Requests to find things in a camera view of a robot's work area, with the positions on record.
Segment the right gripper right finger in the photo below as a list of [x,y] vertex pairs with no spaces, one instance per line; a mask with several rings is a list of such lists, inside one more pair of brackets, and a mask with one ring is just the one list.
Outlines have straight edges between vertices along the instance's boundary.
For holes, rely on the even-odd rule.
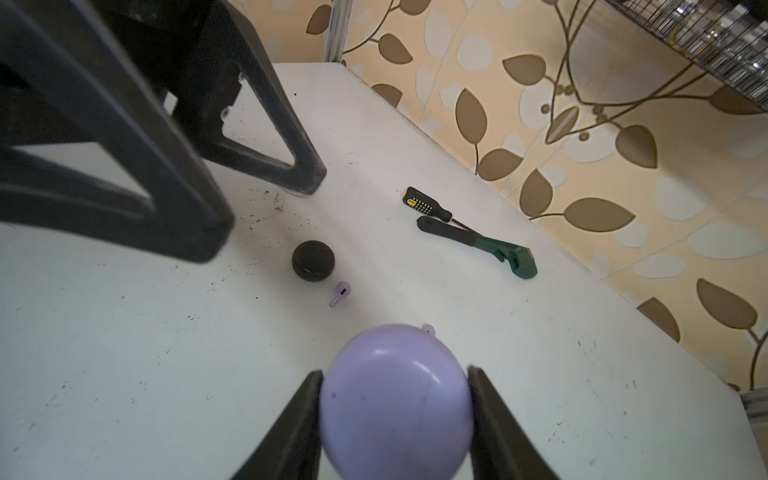
[[474,434],[470,458],[474,479],[557,480],[487,374],[468,368]]

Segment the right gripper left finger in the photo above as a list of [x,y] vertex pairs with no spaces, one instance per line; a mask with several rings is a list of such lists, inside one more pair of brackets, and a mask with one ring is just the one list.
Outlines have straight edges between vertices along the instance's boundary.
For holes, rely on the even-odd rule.
[[261,443],[232,479],[318,478],[321,440],[320,391],[323,373],[310,372]]

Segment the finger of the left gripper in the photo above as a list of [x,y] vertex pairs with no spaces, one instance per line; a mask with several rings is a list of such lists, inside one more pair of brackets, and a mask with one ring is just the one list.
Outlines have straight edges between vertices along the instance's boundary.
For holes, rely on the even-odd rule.
[[4,222],[195,263],[234,216],[191,142],[87,1],[5,1],[1,64],[142,187],[141,193],[1,144]]
[[[268,54],[249,20],[227,1],[204,1],[185,41],[173,92],[173,117],[205,159],[259,178],[298,195],[312,195],[327,169],[311,142]],[[261,115],[289,156],[230,138],[226,116]]]

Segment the purple round charging case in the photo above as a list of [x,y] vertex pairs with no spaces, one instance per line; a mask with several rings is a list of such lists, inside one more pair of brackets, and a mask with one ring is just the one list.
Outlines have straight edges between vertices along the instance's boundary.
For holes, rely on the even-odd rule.
[[343,479],[451,479],[474,432],[463,367],[436,335],[404,324],[366,330],[340,350],[319,420]]

